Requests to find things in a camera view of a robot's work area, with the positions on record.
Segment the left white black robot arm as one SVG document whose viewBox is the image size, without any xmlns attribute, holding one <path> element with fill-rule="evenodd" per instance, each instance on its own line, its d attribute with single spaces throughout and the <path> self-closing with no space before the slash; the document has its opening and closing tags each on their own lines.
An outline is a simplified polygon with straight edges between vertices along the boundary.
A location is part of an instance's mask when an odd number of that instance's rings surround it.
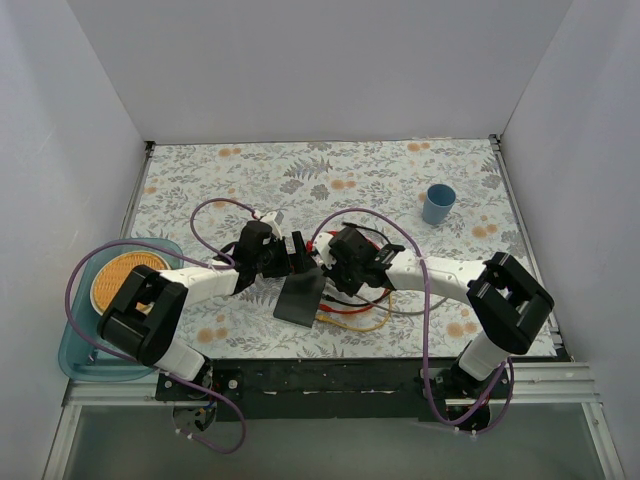
<svg viewBox="0 0 640 480">
<path fill-rule="evenodd" d="M 310 327 L 326 279 L 300 232 L 292 234 L 292 241 L 294 252 L 289 253 L 272 226 L 252 220 L 205 267 L 155 270 L 137 265 L 102 314 L 98 334 L 137 363 L 178 377 L 188 398 L 203 399 L 212 390 L 213 377 L 203 369 L 205 357 L 175 337 L 183 309 L 239 294 L 258 276 L 283 278 L 274 316 Z"/>
</svg>

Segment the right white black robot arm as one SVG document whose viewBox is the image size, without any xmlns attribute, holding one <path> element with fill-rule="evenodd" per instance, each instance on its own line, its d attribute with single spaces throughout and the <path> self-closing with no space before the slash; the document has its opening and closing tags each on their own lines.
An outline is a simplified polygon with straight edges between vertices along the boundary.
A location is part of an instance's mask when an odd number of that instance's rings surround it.
<svg viewBox="0 0 640 480">
<path fill-rule="evenodd" d="M 422 291 L 469 305 L 482 331 L 457 360 L 454 389 L 475 397 L 511 355 L 524 355 L 551 314 L 552 296 L 513 256 L 497 252 L 486 261 L 422 258 L 401 245 L 377 248 L 358 230 L 322 232 L 312 242 L 325 276 L 349 296 L 361 287 Z"/>
</svg>

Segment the black network switch box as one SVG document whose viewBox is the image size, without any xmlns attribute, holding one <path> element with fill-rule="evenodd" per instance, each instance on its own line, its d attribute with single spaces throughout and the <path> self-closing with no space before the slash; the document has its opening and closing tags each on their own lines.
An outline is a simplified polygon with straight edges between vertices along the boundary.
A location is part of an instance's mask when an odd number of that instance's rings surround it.
<svg viewBox="0 0 640 480">
<path fill-rule="evenodd" d="M 300 327 L 311 328 L 325 285 L 326 278 L 319 268 L 287 277 L 273 316 Z"/>
</svg>

